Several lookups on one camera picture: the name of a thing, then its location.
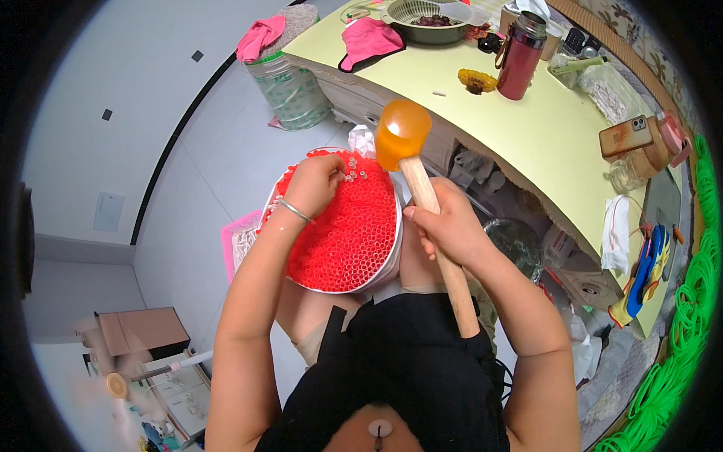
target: pink water bottle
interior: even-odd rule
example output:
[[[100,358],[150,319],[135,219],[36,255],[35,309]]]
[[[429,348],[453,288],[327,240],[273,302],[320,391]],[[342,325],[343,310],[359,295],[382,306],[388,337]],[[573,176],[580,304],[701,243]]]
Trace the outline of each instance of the pink water bottle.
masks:
[[[500,69],[497,91],[508,99],[519,101],[530,85],[542,48],[547,39],[547,23],[537,14],[522,11],[520,17],[510,24],[507,40],[501,52],[502,63],[495,61]]]

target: colander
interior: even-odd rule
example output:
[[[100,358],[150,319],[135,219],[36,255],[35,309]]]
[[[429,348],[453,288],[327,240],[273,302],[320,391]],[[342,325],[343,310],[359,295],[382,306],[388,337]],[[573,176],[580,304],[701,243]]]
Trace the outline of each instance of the colander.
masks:
[[[437,3],[451,3],[456,0],[435,0]],[[420,17],[431,17],[440,13],[440,8],[421,0],[395,0],[380,14],[384,23],[391,25],[405,40],[420,44],[451,44],[464,36],[467,24],[450,18],[449,27],[423,27],[412,25]]]

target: white bucket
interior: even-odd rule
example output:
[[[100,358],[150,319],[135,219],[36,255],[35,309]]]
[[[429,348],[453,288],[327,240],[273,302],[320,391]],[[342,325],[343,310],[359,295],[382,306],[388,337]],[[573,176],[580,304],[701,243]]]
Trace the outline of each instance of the white bucket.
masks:
[[[331,153],[341,153],[341,152],[350,152],[348,149],[344,148],[334,148],[334,147],[322,147],[317,148],[314,150],[326,150]],[[279,183],[283,179],[283,174],[281,177],[279,177],[278,181],[276,183]],[[315,292],[321,292],[323,294],[349,294],[349,293],[362,293],[362,292],[368,292],[368,291],[374,291],[375,289],[378,289],[382,285],[388,283],[389,281],[392,281],[399,272],[399,258],[401,256],[401,249],[402,249],[402,204],[403,204],[403,195],[402,195],[402,188],[399,183],[394,180],[393,177],[390,176],[390,179],[392,181],[392,186],[394,187],[394,198],[395,198],[395,207],[396,207],[396,229],[394,231],[394,245],[392,245],[392,249],[389,252],[389,255],[385,259],[382,266],[377,270],[377,272],[367,280],[364,284],[357,287],[356,289],[352,289],[349,291],[342,291],[342,292],[329,292],[329,291],[323,291],[320,289],[314,289],[313,287],[306,287],[301,284],[299,284],[302,287],[305,287],[306,289],[313,290]],[[264,205],[263,213],[261,214],[261,220],[259,221],[259,229],[261,229],[261,226],[265,223],[266,216],[269,212],[269,206],[272,205],[274,199],[276,199],[276,196],[279,195],[279,192],[276,190],[276,184],[274,184],[273,189],[271,190],[271,194],[269,195],[269,198],[266,200],[266,204]]]

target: tiled floor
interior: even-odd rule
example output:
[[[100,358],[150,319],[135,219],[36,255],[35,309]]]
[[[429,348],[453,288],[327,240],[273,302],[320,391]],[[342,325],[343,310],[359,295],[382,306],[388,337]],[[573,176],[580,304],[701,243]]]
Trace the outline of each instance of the tiled floor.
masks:
[[[344,1],[311,3],[326,15]],[[303,132],[285,132],[267,127],[272,117],[251,76],[234,63],[184,128],[145,214],[134,262],[144,300],[149,308],[175,307],[198,352],[213,347],[228,290],[221,228],[261,208],[286,167],[312,148],[345,147],[351,129],[330,117]],[[497,327],[498,354],[513,369],[515,355]],[[271,343],[284,403],[305,363],[277,325]]]

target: black shirt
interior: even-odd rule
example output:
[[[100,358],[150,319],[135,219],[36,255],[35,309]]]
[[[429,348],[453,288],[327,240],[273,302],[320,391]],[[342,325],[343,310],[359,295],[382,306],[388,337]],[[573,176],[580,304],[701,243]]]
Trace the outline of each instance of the black shirt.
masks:
[[[500,402],[504,369],[483,328],[460,337],[447,294],[366,303],[341,333],[344,313],[332,311],[317,364],[256,451],[321,451],[372,402],[396,410],[427,452],[510,450]]]

